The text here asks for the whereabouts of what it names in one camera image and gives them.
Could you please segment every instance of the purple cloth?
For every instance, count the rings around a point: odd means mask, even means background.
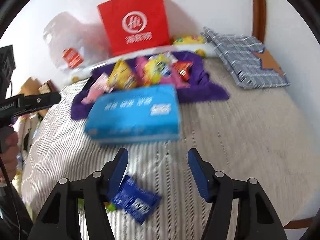
[[[189,51],[179,51],[172,52],[172,54],[179,61],[192,61],[193,66],[190,70],[190,79],[188,83],[190,87],[177,89],[178,100],[180,103],[195,103],[202,101],[212,101],[212,100],[227,100],[229,99],[228,93],[219,85],[214,84],[210,81],[209,75],[204,71],[202,58]],[[126,60],[130,68],[135,71],[136,59]],[[91,74],[93,77],[93,82],[95,82],[100,75],[105,72],[110,75],[114,64],[105,65],[94,69]],[[81,101],[88,95],[89,90],[83,89],[79,94],[75,96],[71,106],[71,118],[73,120],[85,119],[93,106],[93,104],[83,105]]]

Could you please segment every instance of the cardboard box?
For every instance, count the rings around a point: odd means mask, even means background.
[[[103,95],[91,109],[84,130],[102,145],[179,140],[176,90],[157,85]]]

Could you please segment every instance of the cable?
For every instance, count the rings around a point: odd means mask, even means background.
[[[18,215],[18,211],[17,211],[17,204],[16,204],[16,200],[15,198],[13,197],[13,191],[12,191],[12,185],[11,185],[11,182],[10,182],[10,179],[8,177],[8,173],[5,169],[5,166],[4,166],[4,163],[2,162],[2,159],[0,157],[0,168],[1,168],[1,171],[2,171],[2,174],[4,176],[4,179],[5,179],[5,182],[7,184],[7,187],[8,187],[8,190],[9,190],[9,195],[11,196],[11,200],[12,200],[12,203],[13,203],[13,208],[14,208],[14,211],[16,212],[16,216],[17,216],[17,222],[18,222],[18,228],[19,228],[19,237],[18,237],[18,240],[21,239],[21,234],[22,234],[22,231],[21,231],[21,226],[20,226],[20,219],[19,219],[19,215]]]
[[[12,97],[12,81],[10,80],[10,84],[11,84],[11,95],[10,97]]]

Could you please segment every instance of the gray striped blanket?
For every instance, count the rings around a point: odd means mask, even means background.
[[[109,213],[115,238],[200,239],[211,205],[199,196],[188,167],[187,152],[196,147],[204,160],[231,178],[257,178],[282,223],[291,221],[320,181],[318,153],[303,115],[283,88],[243,90],[219,59],[206,60],[205,68],[231,98],[180,105],[178,142],[100,147],[83,132],[85,120],[70,118],[72,99],[86,81],[63,89],[60,104],[47,113],[29,153],[22,181],[25,203],[38,213],[61,177],[83,179],[125,147],[126,172],[163,198],[142,226],[124,211]],[[229,239],[236,227],[234,206]],[[82,212],[80,224],[83,239],[88,239]]]

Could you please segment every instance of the hand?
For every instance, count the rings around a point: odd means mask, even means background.
[[[5,153],[1,154],[0,157],[2,159],[2,162],[4,163],[5,169],[8,173],[8,177],[11,181],[13,180],[14,176],[17,173],[17,164],[18,164],[17,155],[19,153],[19,147],[17,146],[18,144],[17,133],[14,132],[11,135],[9,135],[6,138],[5,143],[7,144],[8,149],[6,150]],[[1,172],[1,169],[0,169],[0,182],[5,183],[5,179]]]

